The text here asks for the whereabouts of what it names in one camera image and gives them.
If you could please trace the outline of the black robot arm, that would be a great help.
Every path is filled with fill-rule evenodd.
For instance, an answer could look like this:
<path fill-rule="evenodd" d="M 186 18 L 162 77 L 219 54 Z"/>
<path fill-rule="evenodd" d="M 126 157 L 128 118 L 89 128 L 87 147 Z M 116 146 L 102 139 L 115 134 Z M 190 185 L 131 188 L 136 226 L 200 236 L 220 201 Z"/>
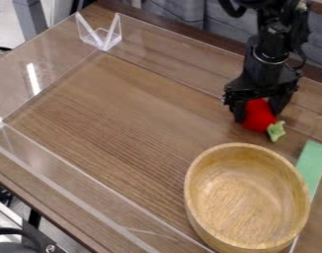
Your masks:
<path fill-rule="evenodd" d="M 277 116 L 298 90 L 306 63 L 302 45 L 307 42 L 309 0 L 218 0 L 226 13 L 240 18 L 248 9 L 258 13 L 258 33 L 246 44 L 243 71 L 224 86 L 224 104 L 235 122 L 246 120 L 246 105 L 267 98 Z"/>

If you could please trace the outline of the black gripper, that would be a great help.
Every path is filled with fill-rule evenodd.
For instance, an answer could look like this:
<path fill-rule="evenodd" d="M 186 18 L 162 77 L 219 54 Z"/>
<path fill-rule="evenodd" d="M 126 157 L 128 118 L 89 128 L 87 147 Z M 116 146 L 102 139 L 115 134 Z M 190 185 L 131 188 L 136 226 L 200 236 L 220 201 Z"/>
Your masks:
<path fill-rule="evenodd" d="M 298 89 L 299 77 L 299 71 L 287 64 L 267 64 L 247 55 L 240 76 L 224 86 L 224 104 L 235 122 L 244 121 L 246 101 L 263 97 L 269 97 L 270 110 L 278 116 Z"/>

